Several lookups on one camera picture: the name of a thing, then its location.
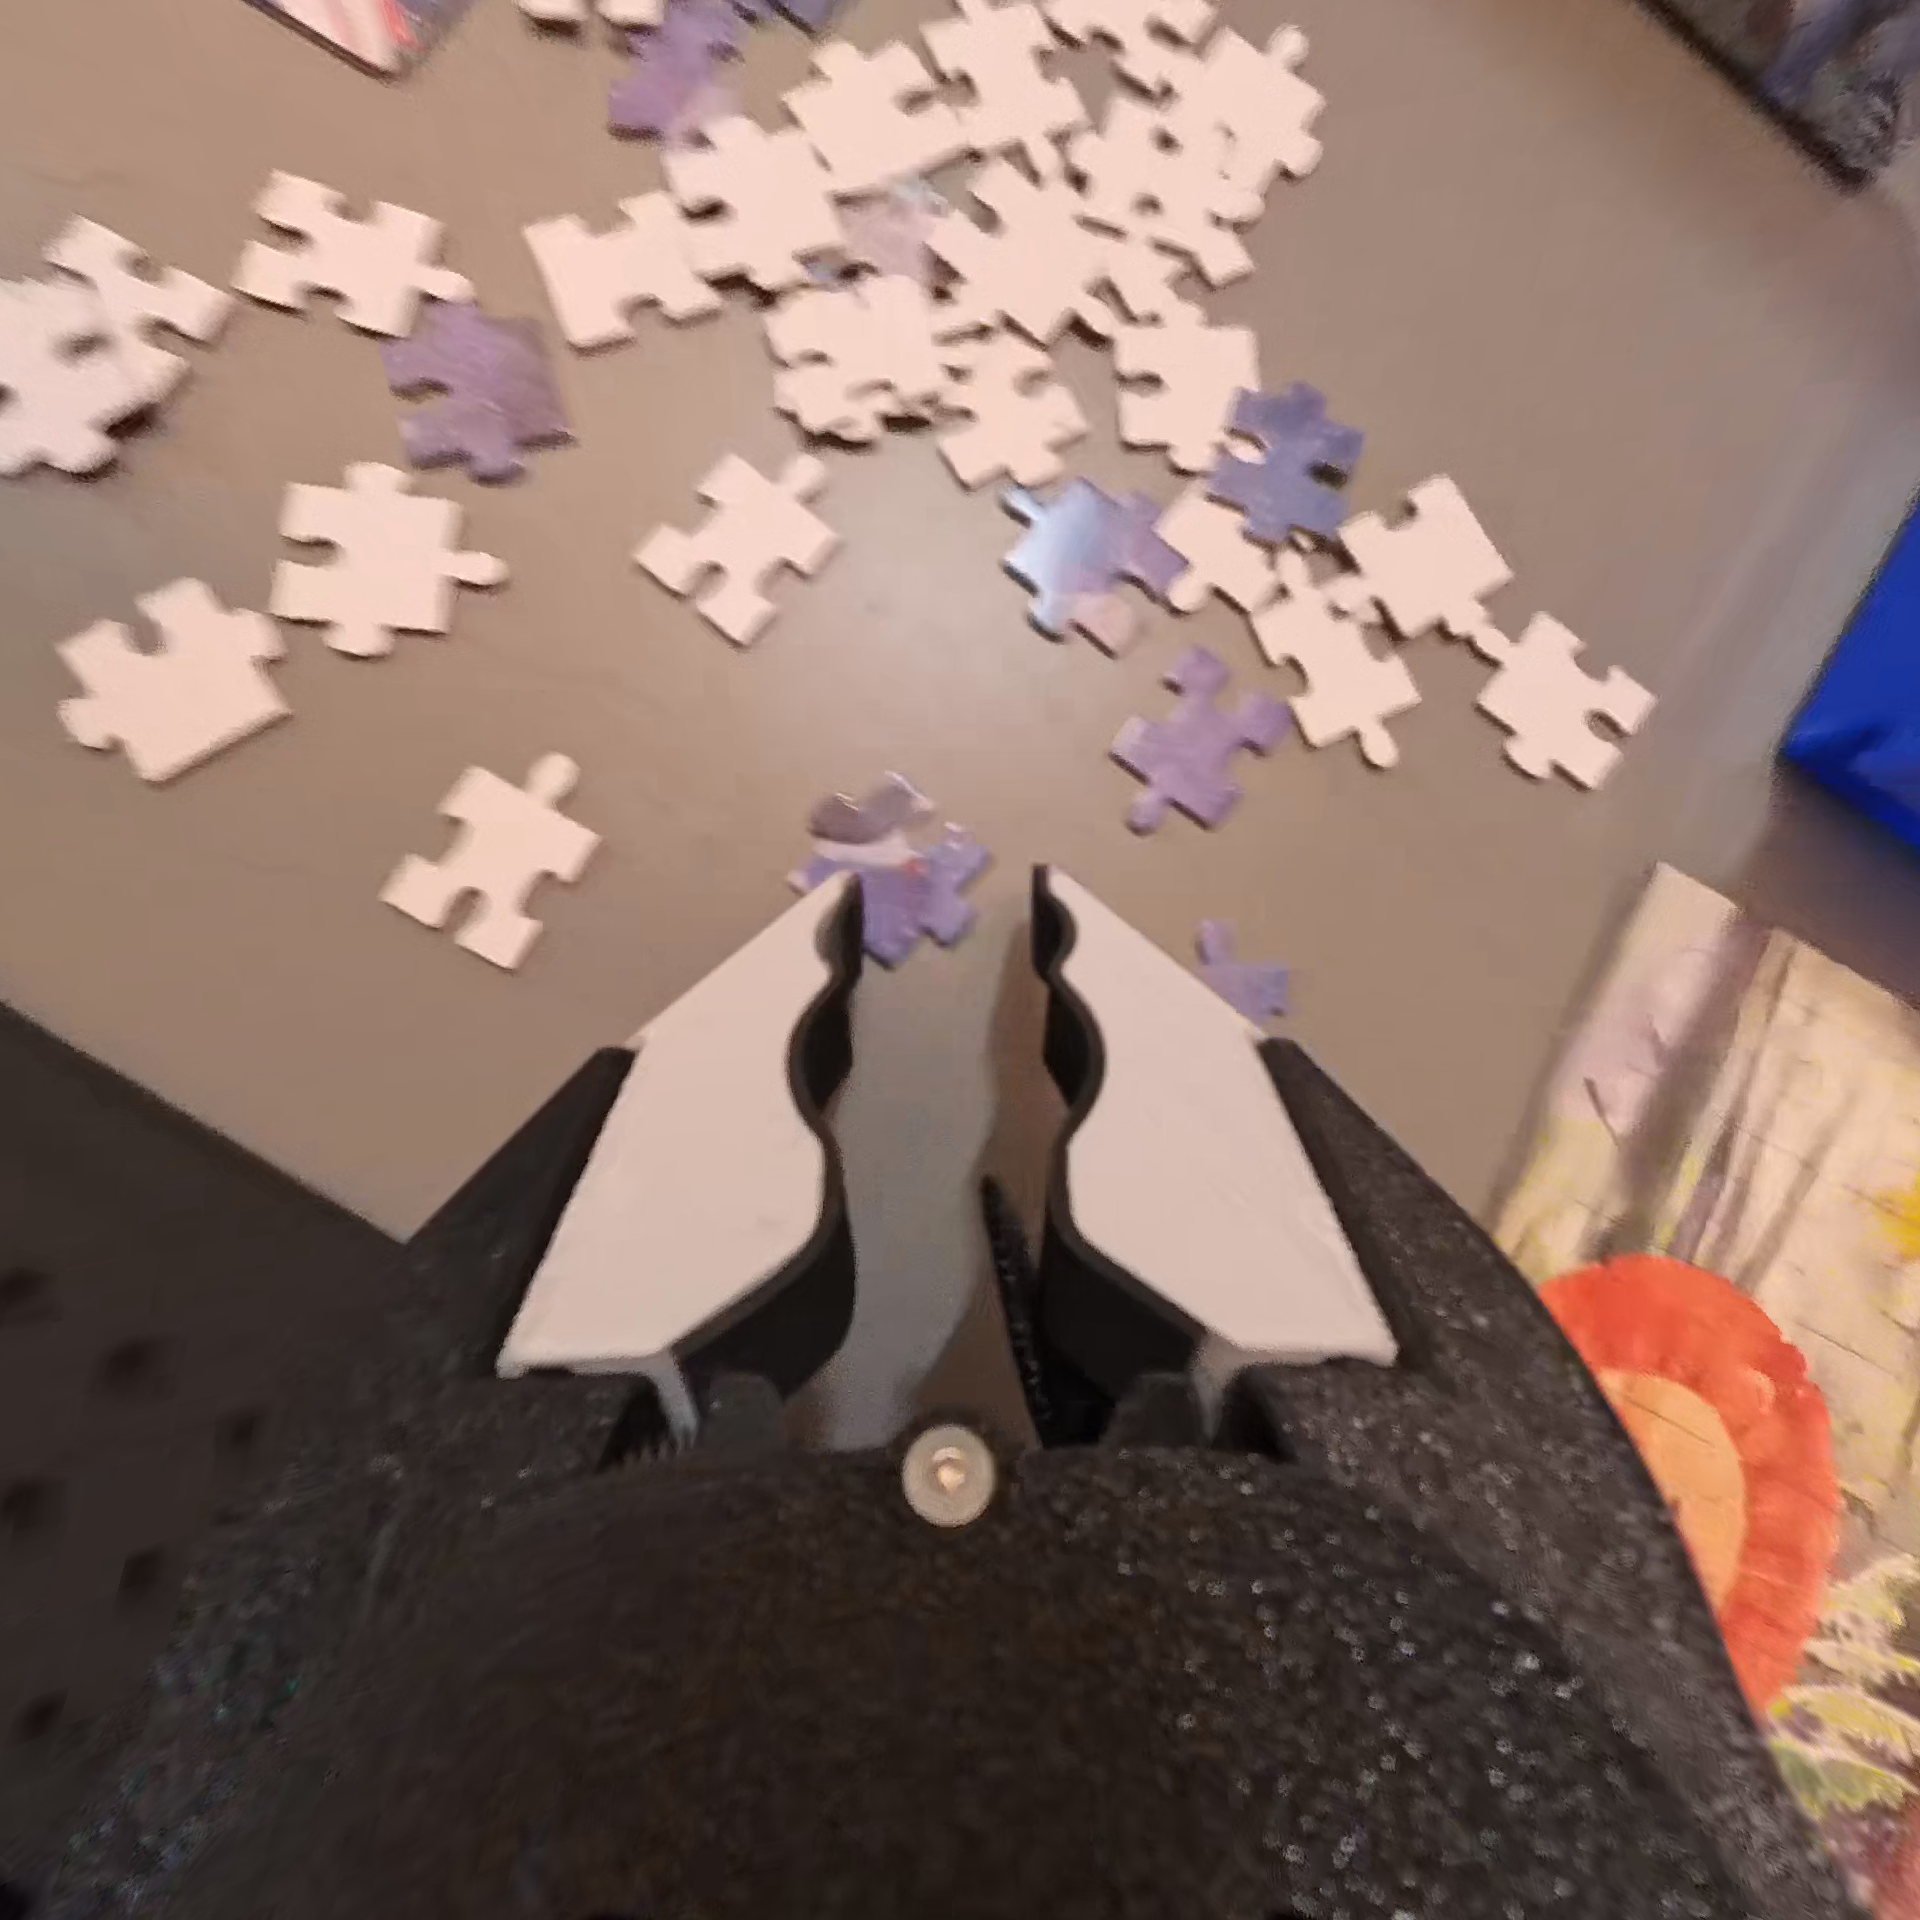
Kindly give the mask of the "space print puzzle box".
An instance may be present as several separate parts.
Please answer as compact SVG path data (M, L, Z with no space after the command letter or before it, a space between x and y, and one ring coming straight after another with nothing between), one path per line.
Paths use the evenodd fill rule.
M1750 107L1848 190L1918 127L1916 2L1643 2Z

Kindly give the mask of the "blue space puzzle frame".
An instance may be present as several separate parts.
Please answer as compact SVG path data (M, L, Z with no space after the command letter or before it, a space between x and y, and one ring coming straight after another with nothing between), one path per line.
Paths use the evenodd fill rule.
M428 61L473 2L248 2L357 71L404 80Z

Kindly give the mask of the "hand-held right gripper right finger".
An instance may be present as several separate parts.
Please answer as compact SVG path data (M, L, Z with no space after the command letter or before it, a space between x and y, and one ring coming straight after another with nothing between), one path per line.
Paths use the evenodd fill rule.
M1263 1366L1400 1345L1272 1073L1276 1045L1062 867L1031 874L1054 1139L1038 1320L1110 1402L1174 1374L1220 1406Z

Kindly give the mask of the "blue plastic bin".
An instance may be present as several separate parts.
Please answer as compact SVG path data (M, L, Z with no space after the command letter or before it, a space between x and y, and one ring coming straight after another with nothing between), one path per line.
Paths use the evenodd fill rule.
M1918 506L1792 714L1777 757L1918 850Z

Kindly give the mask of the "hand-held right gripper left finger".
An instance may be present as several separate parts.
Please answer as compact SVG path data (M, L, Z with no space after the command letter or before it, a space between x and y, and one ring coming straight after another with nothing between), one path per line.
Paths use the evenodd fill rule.
M856 1260L828 1104L853 1070L863 893L795 901L627 1044L627 1070L533 1266L498 1374L724 1373L786 1399L853 1328Z

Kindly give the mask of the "colourful printed cardboard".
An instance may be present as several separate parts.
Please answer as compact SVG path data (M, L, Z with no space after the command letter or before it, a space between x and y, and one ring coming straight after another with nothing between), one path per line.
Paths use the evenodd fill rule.
M1916 1007L1656 867L1494 1239L1634 1438L1848 1892L1916 1916Z

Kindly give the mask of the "purple puzzle piece helmet arc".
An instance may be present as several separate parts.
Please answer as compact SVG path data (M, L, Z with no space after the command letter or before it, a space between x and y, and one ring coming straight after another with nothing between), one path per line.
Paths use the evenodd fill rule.
M789 874L795 895L834 878L854 878L863 897L867 956L900 966L924 942L957 947L974 925L973 887L989 872L992 852L957 823L939 823L927 791L886 772L859 794L813 804L808 856Z

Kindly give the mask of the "pile of puzzle pieces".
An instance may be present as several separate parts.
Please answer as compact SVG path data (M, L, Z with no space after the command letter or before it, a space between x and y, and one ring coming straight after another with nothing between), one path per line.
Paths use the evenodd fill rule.
M1327 102L1296 29L1254 45L1211 5L950 5L927 51L823 42L767 127L732 104L693 114L756 5L524 12L554 33L603 12L624 33L612 130L661 146L661 186L623 200L609 228L525 225L563 348L609 351L645 313L683 330L753 295L770 401L802 436L779 473L716 460L698 524L649 527L635 549L730 648L758 646L779 578L817 577L844 540L817 446L927 428L960 488L1004 485L1023 526L1004 566L1038 633L1120 659L1120 590L1174 613L1217 598L1267 666L1303 680L1227 705L1211 650L1176 661L1178 705L1129 719L1113 747L1140 784L1134 835L1174 812L1213 830L1239 800L1234 757L1290 731L1396 765L1392 724L1420 705L1400 650L1424 636L1489 666L1477 708L1526 779L1596 791L1646 728L1652 694L1591 674L1560 623L1508 636L1489 617L1512 568L1449 478L1415 485L1397 516L1350 513L1364 436L1313 386L1263 390L1254 337L1180 298L1185 272L1244 280L1243 230L1277 179L1322 159ZM150 787L292 717L285 628L377 661L445 637L459 591L510 581L501 555L465 547L465 511L418 489L420 469L516 488L528 452L575 438L542 323L484 308L447 265L445 223L288 170L250 214L261 234L228 285L84 216L46 246L41 275L5 278L5 483L92 485L123 428L191 372L162 335L215 348L237 304L301 316L326 302L409 404L405 469L359 462L284 489L266 606L174 578L135 598L143 633L104 617L52 648L65 740Z

